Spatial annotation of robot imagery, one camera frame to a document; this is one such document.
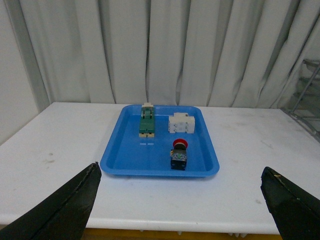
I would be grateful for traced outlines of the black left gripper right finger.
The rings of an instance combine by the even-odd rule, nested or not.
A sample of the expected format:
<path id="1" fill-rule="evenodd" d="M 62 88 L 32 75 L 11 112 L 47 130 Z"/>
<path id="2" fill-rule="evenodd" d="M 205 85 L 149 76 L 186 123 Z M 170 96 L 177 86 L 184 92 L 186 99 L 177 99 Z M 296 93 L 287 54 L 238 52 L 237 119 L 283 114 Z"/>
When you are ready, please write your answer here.
<path id="1" fill-rule="evenodd" d="M 260 188 L 282 239 L 320 238 L 319 199 L 268 166 Z"/>

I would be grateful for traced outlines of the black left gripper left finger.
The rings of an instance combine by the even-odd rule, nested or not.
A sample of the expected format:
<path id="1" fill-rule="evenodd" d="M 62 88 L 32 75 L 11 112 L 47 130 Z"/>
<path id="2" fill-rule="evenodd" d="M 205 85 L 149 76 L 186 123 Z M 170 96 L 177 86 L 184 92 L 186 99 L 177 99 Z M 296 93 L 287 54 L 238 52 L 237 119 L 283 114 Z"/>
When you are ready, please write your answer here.
<path id="1" fill-rule="evenodd" d="M 101 180 L 90 164 L 30 211 L 1 229 L 2 240 L 80 240 Z"/>

